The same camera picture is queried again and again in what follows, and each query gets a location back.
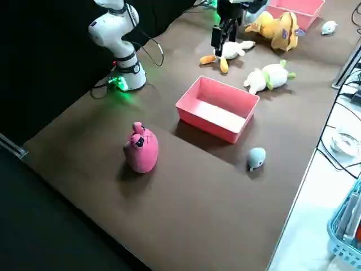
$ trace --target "green and white plush toy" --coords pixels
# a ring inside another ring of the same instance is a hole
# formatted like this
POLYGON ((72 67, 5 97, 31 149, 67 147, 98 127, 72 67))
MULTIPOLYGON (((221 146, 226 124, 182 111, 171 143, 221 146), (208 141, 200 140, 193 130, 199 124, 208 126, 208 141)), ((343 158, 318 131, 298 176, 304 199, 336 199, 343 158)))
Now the green and white plush toy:
POLYGON ((265 66, 262 70, 256 68, 251 72, 243 85, 250 86, 249 92, 256 94, 266 87, 270 90, 278 88, 287 82, 288 79, 296 78, 294 72, 288 72, 286 69, 286 60, 281 60, 279 64, 265 66))

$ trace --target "yellow plush toy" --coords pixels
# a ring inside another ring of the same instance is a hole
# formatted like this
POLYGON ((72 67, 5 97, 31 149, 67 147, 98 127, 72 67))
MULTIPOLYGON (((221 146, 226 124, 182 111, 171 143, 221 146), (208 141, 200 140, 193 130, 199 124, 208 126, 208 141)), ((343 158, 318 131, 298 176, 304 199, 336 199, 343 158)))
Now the yellow plush toy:
POLYGON ((279 19, 264 11, 254 23, 248 26, 246 32, 254 31, 271 40, 273 49, 288 51, 298 44, 298 37, 305 33, 297 25, 297 18, 293 12, 284 12, 279 19))

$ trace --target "small gray plush toy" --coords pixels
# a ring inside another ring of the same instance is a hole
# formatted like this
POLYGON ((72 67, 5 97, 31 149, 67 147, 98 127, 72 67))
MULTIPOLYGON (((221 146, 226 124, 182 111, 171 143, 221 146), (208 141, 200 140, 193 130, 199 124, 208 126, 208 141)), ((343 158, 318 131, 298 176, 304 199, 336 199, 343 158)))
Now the small gray plush toy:
POLYGON ((253 171, 254 168, 261 167, 266 160, 266 150, 264 148, 253 148, 249 151, 247 157, 247 164, 249 171, 253 171))

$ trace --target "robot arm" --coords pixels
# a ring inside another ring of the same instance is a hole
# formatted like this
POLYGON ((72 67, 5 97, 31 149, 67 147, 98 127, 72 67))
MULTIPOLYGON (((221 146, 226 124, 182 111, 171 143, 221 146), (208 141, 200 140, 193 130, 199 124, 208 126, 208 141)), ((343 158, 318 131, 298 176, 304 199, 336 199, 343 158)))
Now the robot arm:
POLYGON ((213 27, 211 41, 216 56, 222 56, 223 45, 228 38, 236 41, 238 27, 242 25, 245 12, 254 14, 266 3, 267 0, 218 0, 217 13, 221 20, 219 25, 213 27))
POLYGON ((108 83, 115 84, 123 91, 139 89, 146 83, 146 73, 140 64, 133 44, 122 40, 139 23, 136 9, 126 0, 94 0, 107 13, 95 19, 88 31, 93 41, 111 50, 117 60, 116 76, 108 83))

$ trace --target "blue plastic basket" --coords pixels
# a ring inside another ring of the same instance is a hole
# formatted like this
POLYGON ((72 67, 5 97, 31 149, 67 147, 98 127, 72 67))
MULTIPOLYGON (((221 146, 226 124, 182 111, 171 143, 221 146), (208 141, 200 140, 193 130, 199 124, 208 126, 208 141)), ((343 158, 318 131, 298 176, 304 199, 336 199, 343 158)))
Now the blue plastic basket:
POLYGON ((360 192, 361 180, 357 180, 353 188, 350 190, 341 206, 338 208, 336 213, 333 215, 329 223, 327 224, 327 232, 330 237, 328 242, 328 249, 331 253, 335 254, 336 257, 340 257, 348 264, 352 265, 357 269, 361 269, 361 251, 357 250, 353 246, 345 243, 336 237, 337 225, 345 211, 345 208, 350 200, 352 193, 360 192))

